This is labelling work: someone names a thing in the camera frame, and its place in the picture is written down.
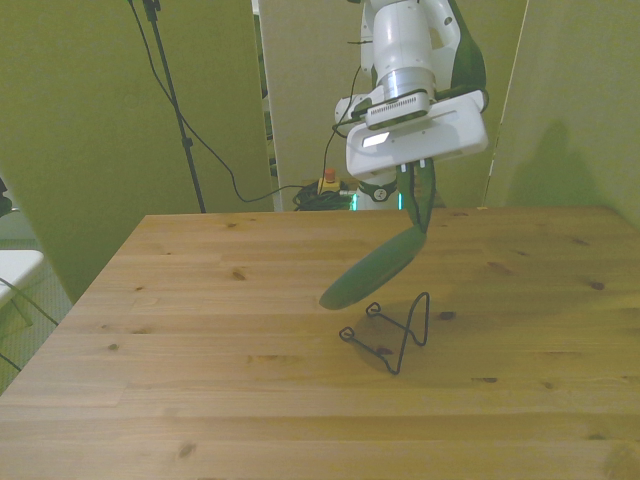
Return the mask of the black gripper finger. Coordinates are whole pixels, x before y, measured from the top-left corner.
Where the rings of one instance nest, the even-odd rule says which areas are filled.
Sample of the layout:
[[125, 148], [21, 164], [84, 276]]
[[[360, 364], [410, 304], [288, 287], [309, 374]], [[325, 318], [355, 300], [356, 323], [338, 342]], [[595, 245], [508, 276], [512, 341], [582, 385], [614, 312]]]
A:
[[413, 225], [421, 227], [420, 207], [415, 193], [415, 173], [412, 164], [402, 164], [396, 168], [396, 181], [402, 196], [403, 209], [407, 211]]
[[436, 196], [436, 174], [432, 159], [426, 159], [420, 162], [417, 167], [417, 179], [420, 186], [418, 218], [421, 230], [427, 231]]

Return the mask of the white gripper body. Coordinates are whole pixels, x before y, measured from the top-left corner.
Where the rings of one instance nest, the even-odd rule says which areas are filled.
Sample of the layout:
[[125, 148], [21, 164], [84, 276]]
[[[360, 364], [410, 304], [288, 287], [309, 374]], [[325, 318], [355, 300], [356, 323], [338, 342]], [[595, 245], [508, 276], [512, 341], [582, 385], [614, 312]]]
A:
[[377, 132], [354, 127], [346, 144], [346, 167], [353, 177], [372, 177], [399, 165], [472, 155], [488, 146], [481, 116], [482, 91], [472, 91], [432, 106], [419, 119]]

